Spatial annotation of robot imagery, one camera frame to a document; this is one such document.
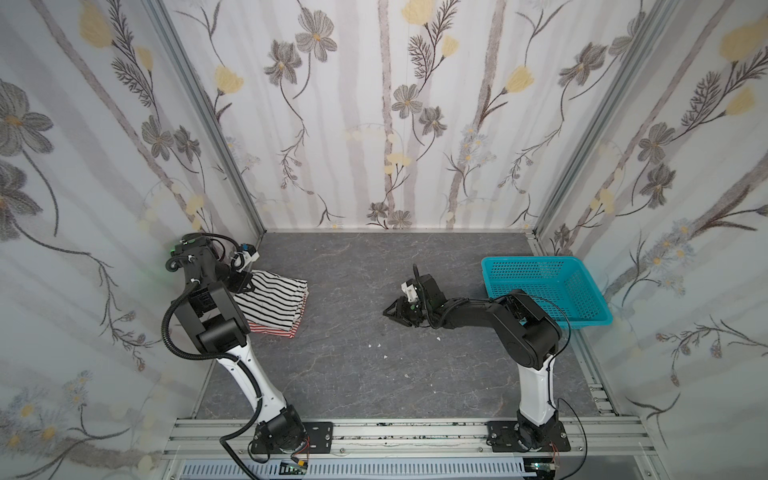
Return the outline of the black white striped tank top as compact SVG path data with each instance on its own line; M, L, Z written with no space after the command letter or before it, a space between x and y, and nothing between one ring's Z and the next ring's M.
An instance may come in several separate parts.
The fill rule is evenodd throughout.
M306 280L283 277L268 271L255 271L253 273L253 286L254 290L252 292L235 294L233 296L244 317L245 314L240 305L246 302L288 304L298 303L303 298L308 299L309 296Z

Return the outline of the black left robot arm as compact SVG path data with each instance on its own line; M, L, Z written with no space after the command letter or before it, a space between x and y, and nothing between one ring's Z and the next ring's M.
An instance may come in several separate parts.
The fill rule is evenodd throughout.
M175 356L215 360L230 373L252 410L250 454L301 452L309 447L308 430L269 381L249 338L254 316L243 308L245 296L255 292L252 263L257 257L255 246L224 235L184 235L165 268L182 270L185 288L163 316L161 337Z

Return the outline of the red white striped tank top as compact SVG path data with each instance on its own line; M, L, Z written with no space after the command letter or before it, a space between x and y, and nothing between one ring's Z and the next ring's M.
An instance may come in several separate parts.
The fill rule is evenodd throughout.
M304 317L306 301L307 298L288 304L246 302L240 307L252 333L294 338Z

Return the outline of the teal plastic basket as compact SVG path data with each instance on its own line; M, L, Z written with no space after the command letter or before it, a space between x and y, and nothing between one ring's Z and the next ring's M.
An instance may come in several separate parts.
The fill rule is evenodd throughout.
M564 329L607 326L613 321L596 282L575 257L486 257L481 269L489 297L521 290Z

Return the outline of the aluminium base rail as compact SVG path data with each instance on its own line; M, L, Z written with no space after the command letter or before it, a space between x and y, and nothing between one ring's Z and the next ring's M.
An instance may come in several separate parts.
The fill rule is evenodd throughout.
M536 448L511 419L333 419L330 451L312 460L353 458L492 457L519 453L559 460L592 457L656 457L641 421L632 416L565 416Z

